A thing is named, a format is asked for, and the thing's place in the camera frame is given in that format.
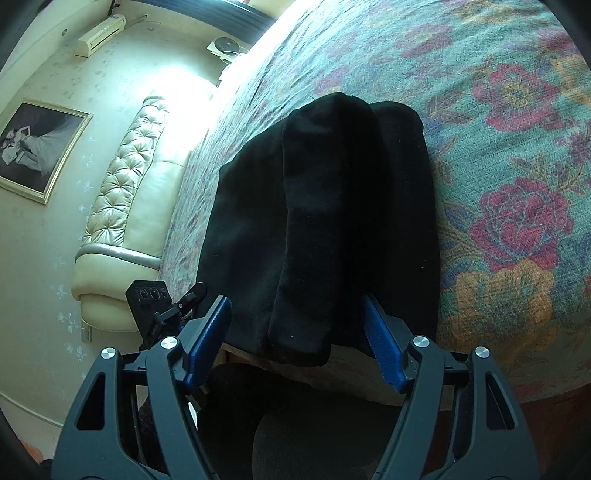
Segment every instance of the yellow flower pattern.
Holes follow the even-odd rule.
[[[589,67],[579,54],[550,60],[562,77],[560,91],[573,102],[591,107],[591,85],[586,81]]]
[[[541,352],[556,340],[553,285],[552,273],[531,260],[494,274],[458,275],[457,313],[440,321],[438,343],[461,352],[486,345],[505,372],[511,372],[520,356]]]
[[[531,15],[531,9],[500,5],[490,0],[473,0],[452,9],[462,23],[503,24],[515,20],[516,15]]]

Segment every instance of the air conditioner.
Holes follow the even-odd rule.
[[[220,57],[225,63],[231,63],[239,54],[247,52],[247,49],[241,47],[229,37],[216,38],[209,44],[207,49],[215,56]]]
[[[125,28],[125,17],[115,14],[97,25],[87,34],[80,37],[74,47],[74,54],[79,57],[90,57],[96,50],[107,43]]]

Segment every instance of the gold frame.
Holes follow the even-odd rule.
[[[72,138],[70,139],[70,142],[66,145],[64,151],[61,154],[61,157],[57,160],[56,166],[54,167],[53,172],[51,172],[51,176],[49,177],[49,180],[47,181],[47,185],[45,186],[45,190],[43,190],[43,192],[38,192],[36,190],[30,189],[29,187],[25,187],[24,185],[20,185],[15,181],[8,180],[0,176],[0,187],[10,190],[11,192],[17,193],[18,195],[21,195],[28,199],[35,200],[36,202],[42,203],[43,205],[47,205],[47,203],[49,202],[49,197],[51,196],[51,192],[53,192],[53,187],[56,185],[57,178],[61,172],[61,169],[64,166],[64,163],[66,163],[66,160],[70,156],[70,153],[74,148],[74,145],[76,145],[76,142],[78,142],[78,139],[82,135],[82,132],[92,119],[93,114],[80,112],[79,110],[74,110],[73,108],[68,108],[66,106],[56,105],[55,103],[41,102],[39,100],[25,98],[10,114],[10,117],[8,117],[6,123],[3,124],[2,129],[0,129],[0,133],[4,132],[5,128],[10,123],[10,120],[12,120],[12,117],[14,117],[14,114],[17,112],[17,110],[21,107],[23,103],[33,106],[39,106],[41,108],[47,108],[50,110],[54,110],[56,112],[62,112],[67,113],[69,115],[79,116],[82,118],[80,126],[78,127],[74,135],[72,135]]]

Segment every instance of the patterned wallpaper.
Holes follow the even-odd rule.
[[[0,393],[54,423],[65,419],[73,396],[105,346],[133,351],[136,333],[93,330],[80,340],[80,307],[70,293],[80,246],[106,168],[152,88],[185,76],[212,83],[224,65],[157,22],[125,30],[89,59],[60,49],[25,83],[0,123],[22,98],[91,112],[49,204],[0,189]]]

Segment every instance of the picture frame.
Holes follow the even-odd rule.
[[[23,99],[0,130],[0,187],[47,205],[92,116],[54,103]]]

